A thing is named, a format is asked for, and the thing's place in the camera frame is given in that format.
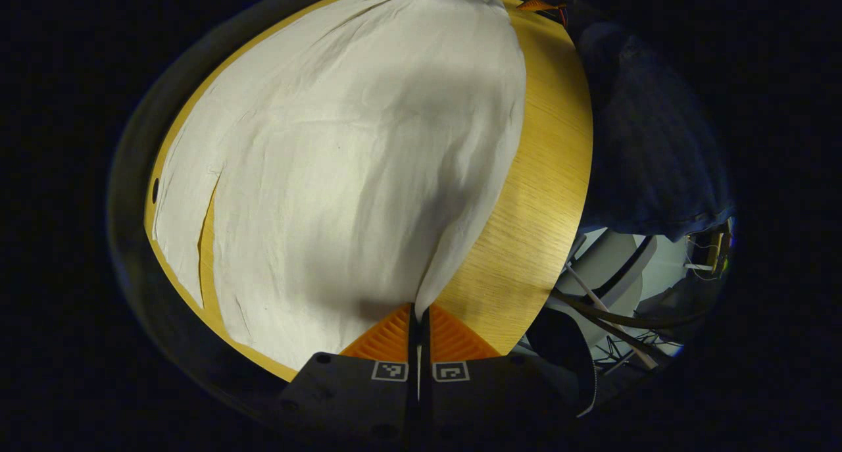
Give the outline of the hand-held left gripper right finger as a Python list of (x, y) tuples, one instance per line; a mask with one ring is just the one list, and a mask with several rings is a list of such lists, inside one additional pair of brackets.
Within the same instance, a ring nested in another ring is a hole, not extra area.
[(439, 305), (424, 315), (419, 426), (427, 443), (562, 443), (574, 365), (501, 354)]

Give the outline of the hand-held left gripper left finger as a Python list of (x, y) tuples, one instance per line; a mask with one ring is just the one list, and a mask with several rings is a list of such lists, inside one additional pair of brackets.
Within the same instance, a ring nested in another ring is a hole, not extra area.
[(401, 305), (338, 354), (314, 353), (279, 400), (306, 443), (405, 443), (418, 404), (418, 323)]

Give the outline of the white jeans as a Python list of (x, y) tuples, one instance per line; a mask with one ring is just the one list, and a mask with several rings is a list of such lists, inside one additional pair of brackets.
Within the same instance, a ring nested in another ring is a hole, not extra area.
[(166, 154), (153, 238), (230, 338), (289, 368), (442, 293), (499, 198), (526, 68), (501, 0), (339, 0), (229, 64)]

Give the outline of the thin white rod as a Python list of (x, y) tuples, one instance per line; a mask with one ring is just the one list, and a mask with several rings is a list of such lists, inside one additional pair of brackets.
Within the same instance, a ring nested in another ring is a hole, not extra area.
[[(593, 290), (591, 288), (587, 287), (583, 278), (581, 278), (580, 275), (578, 275), (578, 273), (575, 272), (574, 269), (572, 269), (571, 261), (568, 261), (566, 263), (566, 271), (568, 271), (575, 279), (575, 281), (577, 281), (577, 283), (583, 288), (583, 290), (586, 292), (587, 296), (592, 300), (596, 308), (600, 309), (601, 311), (604, 311), (605, 313), (610, 313), (607, 306), (601, 301), (601, 299), (599, 299), (595, 295), (595, 293), (593, 293)], [(641, 362), (643, 362), (649, 370), (658, 367), (658, 363), (649, 354), (640, 350), (640, 348), (632, 344), (632, 342), (629, 340), (626, 340), (626, 343), (629, 345), (629, 347), (631, 347), (631, 350), (635, 354), (637, 354), (637, 356), (641, 359)]]

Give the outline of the person's dark blue clothing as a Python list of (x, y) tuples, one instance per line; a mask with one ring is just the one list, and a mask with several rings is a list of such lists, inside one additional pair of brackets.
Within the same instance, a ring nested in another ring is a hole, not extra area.
[(593, 109), (593, 159), (580, 230), (677, 241), (735, 213), (718, 129), (650, 45), (612, 22), (578, 36)]

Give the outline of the white plastic base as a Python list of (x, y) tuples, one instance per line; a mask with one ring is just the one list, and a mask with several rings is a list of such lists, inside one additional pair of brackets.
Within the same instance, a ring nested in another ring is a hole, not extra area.
[[(607, 229), (589, 232), (583, 237), (583, 244), (570, 263), (578, 277), (597, 295), (599, 295), (597, 292), (599, 288), (610, 291), (615, 287), (608, 286), (610, 279), (622, 271), (628, 261), (632, 261), (635, 252), (647, 238), (641, 234), (619, 234)], [(632, 281), (619, 281), (619, 287), (624, 288), (622, 293), (605, 292), (601, 301), (611, 313), (634, 316), (636, 309), (639, 311), (642, 305), (649, 307), (649, 304), (653, 304), (649, 302), (650, 299), (656, 299), (686, 277), (688, 269), (685, 263), (687, 255), (692, 254), (692, 251), (686, 238), (679, 242), (671, 242), (664, 236), (653, 237), (638, 260), (632, 263), (633, 267), (628, 272), (633, 277)], [(555, 287), (561, 293), (581, 298), (577, 300), (583, 303), (591, 300), (574, 275), (566, 273), (565, 267)], [(550, 309), (569, 314), (577, 321), (596, 362), (607, 365), (631, 353), (632, 349), (628, 344), (593, 325), (553, 294), (545, 305)], [(623, 329), (629, 335), (637, 336), (639, 340), (655, 340), (655, 335), (647, 333), (644, 329), (637, 327), (623, 327)]]

